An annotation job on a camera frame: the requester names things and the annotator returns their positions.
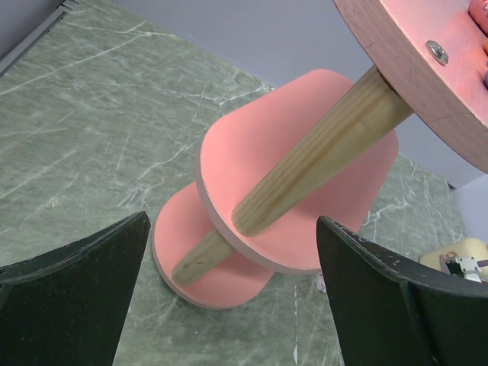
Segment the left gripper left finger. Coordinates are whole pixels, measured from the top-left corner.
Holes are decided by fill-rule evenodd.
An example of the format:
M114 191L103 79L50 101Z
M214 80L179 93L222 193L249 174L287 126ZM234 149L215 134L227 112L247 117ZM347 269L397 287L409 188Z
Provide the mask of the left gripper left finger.
M111 365L150 231L134 213L1 268L3 365Z

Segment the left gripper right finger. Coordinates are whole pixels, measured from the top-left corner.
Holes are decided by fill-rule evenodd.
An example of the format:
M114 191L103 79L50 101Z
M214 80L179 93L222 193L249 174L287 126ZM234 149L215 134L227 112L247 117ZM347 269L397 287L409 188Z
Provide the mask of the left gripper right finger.
M487 286L316 222L326 293L346 365L485 365Z

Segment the small purple bunny toy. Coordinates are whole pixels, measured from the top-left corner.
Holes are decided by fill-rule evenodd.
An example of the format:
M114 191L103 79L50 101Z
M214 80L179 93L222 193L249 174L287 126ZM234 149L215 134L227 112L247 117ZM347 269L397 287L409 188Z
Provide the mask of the small purple bunny toy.
M488 39L483 44L483 51L486 54L486 57L488 56ZM486 60L486 72L483 77L483 84L485 85L486 89L488 89L488 70L487 70L488 62Z

